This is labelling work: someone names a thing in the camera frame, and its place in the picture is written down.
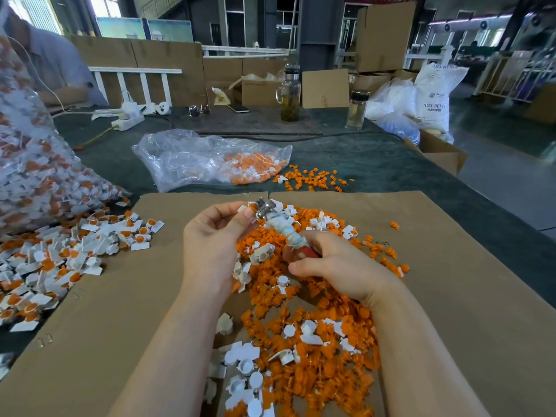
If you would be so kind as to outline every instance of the person's left hand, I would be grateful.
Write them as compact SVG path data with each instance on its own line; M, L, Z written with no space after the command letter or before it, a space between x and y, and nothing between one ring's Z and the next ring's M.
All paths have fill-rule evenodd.
M225 301L231 294L236 243L259 226L251 223L251 208L237 211L242 204L246 203L215 204L185 226L183 291L209 301Z

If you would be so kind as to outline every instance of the bottle handle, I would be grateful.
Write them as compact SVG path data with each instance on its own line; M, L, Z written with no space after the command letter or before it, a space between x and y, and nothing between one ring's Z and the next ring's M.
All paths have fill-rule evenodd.
M282 104L282 88L276 88L276 101L278 104Z

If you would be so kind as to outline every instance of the glass pitcher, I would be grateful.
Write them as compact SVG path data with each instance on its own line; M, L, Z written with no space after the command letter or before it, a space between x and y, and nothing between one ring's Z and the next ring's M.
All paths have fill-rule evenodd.
M282 86L276 90L276 100L282 105L280 118L282 121L298 121L301 98L299 66L297 64L286 64L284 72L286 73L286 79Z

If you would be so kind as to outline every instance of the person wearing gray shirt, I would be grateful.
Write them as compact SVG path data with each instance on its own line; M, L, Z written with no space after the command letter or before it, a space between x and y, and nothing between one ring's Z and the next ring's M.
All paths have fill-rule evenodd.
M66 38L30 25L14 11L10 12L5 29L12 48L34 80L34 89L47 107L60 103L62 107L108 106L77 48Z

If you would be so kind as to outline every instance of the floor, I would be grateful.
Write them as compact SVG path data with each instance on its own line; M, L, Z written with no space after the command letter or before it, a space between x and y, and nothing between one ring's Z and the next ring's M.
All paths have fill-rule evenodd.
M450 97L450 132L469 153L459 178L547 237L556 239L556 132L507 109Z

